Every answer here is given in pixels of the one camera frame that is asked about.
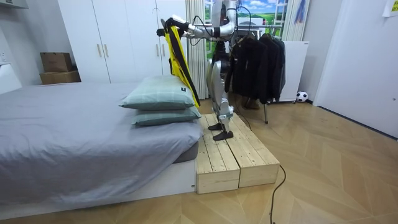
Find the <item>cardboard box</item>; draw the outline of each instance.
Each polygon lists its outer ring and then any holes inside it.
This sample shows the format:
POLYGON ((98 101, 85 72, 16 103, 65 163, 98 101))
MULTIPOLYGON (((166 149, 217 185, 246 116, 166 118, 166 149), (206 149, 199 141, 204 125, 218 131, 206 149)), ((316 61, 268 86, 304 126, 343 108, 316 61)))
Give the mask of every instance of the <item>cardboard box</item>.
POLYGON ((81 82, 78 71, 72 72, 45 72, 40 74, 43 85, 57 83, 81 82))
POLYGON ((45 72, 70 72, 72 71, 72 61, 69 53, 40 53, 45 72))

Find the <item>wall outlet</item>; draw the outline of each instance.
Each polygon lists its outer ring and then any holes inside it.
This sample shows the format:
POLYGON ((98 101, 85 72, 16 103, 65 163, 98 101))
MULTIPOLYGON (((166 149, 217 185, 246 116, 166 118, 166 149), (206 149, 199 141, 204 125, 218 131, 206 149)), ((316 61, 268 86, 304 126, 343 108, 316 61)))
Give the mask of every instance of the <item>wall outlet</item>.
POLYGON ((1 61, 2 62, 7 62, 6 54, 4 52, 1 52, 1 61))

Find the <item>yellow jacket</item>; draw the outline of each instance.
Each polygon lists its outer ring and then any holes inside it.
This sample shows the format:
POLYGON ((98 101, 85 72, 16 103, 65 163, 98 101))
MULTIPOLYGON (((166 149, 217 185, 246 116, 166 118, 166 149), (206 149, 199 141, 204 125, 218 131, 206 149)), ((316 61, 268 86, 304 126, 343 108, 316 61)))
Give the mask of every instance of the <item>yellow jacket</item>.
POLYGON ((171 73, 181 79, 192 92, 192 98, 195 101, 195 106, 200 106, 198 93, 192 83, 191 74, 187 65, 187 60, 183 54, 180 35, 175 26, 165 29, 166 41, 170 50, 170 66, 171 73))

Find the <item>humanoid robot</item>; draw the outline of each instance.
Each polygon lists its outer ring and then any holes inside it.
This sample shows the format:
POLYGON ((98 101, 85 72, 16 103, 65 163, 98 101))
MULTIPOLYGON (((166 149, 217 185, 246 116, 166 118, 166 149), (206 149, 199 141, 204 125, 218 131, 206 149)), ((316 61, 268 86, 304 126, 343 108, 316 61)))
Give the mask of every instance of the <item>humanoid robot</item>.
POLYGON ((217 41, 213 58, 207 61, 206 82, 209 89, 213 111, 216 113, 218 124, 208 127, 210 130, 222 131, 213 136, 215 141, 233 137, 229 129, 229 121, 233 117, 233 107, 229 105, 224 91, 224 76, 229 69, 229 56, 225 51, 225 42, 233 44, 237 26, 237 9, 239 0, 215 0, 212 7, 211 23, 209 27, 198 27, 173 15, 162 23, 171 24, 179 28, 183 37, 188 39, 208 39, 217 41))

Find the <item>white bed frame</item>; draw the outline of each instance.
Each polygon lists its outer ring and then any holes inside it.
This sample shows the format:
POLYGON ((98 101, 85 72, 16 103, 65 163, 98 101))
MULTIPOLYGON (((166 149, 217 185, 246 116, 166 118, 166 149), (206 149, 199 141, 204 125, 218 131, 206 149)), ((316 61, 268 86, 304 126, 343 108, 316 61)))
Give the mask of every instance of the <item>white bed frame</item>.
MULTIPOLYGON (((0 66, 0 94, 16 90, 21 83, 15 76, 11 65, 0 66)), ((197 181, 197 160, 181 162, 170 165, 161 172, 155 179, 135 191, 131 195, 123 197, 108 198, 104 201, 91 203, 36 203, 25 205, 0 206, 0 220, 9 218, 25 217, 29 215, 40 215, 52 212, 61 212, 78 208, 88 208, 112 203, 129 202, 152 197, 182 194, 196 191, 197 181)))

